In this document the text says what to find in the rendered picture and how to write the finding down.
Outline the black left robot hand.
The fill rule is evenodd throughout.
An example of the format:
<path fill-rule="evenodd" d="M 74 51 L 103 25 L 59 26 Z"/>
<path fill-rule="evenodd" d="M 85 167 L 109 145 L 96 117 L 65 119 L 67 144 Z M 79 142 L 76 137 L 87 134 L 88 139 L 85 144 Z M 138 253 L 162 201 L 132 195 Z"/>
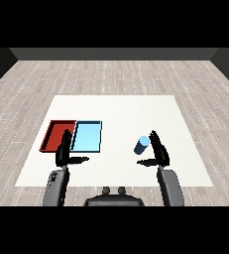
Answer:
<path fill-rule="evenodd" d="M 70 164 L 81 164 L 82 162 L 88 161 L 88 157 L 71 157 L 69 155 L 71 144 L 71 133 L 68 129 L 65 129 L 61 143 L 57 147 L 56 151 L 56 165 L 58 167 L 67 166 Z"/>

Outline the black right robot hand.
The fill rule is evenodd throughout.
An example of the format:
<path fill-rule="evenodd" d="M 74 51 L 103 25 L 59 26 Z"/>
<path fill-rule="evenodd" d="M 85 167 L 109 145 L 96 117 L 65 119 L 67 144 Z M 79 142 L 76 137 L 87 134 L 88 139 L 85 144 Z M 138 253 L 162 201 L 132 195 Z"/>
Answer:
<path fill-rule="evenodd" d="M 155 157 L 153 159 L 138 161 L 138 164 L 146 167 L 161 166 L 166 167 L 170 164 L 170 156 L 166 147 L 162 144 L 159 135 L 155 130 L 150 133 L 149 139 L 153 148 Z"/>

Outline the red shallow open box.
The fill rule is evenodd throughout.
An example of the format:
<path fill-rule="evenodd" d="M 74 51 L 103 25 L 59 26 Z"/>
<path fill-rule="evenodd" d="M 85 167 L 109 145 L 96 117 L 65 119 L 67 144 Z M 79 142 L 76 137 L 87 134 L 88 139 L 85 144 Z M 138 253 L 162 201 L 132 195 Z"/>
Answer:
<path fill-rule="evenodd" d="M 62 134 L 65 130 L 73 133 L 75 123 L 75 120 L 52 120 L 43 139 L 40 152 L 55 153 L 61 144 Z"/>

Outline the small blue can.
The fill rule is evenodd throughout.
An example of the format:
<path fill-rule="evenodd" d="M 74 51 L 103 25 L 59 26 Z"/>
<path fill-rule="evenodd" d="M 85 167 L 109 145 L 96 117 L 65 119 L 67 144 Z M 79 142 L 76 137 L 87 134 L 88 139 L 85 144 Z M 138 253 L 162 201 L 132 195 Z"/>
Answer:
<path fill-rule="evenodd" d="M 149 146 L 149 144 L 150 144 L 150 139 L 147 136 L 141 136 L 134 148 L 134 152 L 137 155 L 141 155 Z"/>

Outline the light blue shallow open box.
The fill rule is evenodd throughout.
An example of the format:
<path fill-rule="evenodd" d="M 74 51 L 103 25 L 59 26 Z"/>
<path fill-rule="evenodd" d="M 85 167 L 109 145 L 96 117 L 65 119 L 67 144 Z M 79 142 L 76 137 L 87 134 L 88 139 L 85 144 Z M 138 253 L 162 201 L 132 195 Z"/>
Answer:
<path fill-rule="evenodd" d="M 72 135 L 72 153 L 99 153 L 102 122 L 100 120 L 79 120 Z"/>

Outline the dark grey robot body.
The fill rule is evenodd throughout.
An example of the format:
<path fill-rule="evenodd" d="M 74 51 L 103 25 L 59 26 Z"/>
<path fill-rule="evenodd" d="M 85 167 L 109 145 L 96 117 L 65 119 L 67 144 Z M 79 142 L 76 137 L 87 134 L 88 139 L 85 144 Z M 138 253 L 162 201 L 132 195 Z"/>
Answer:
<path fill-rule="evenodd" d="M 140 198 L 127 195 L 124 187 L 119 187 L 117 194 L 111 194 L 110 187 L 104 187 L 101 195 L 88 198 L 84 206 L 144 206 L 144 203 Z"/>

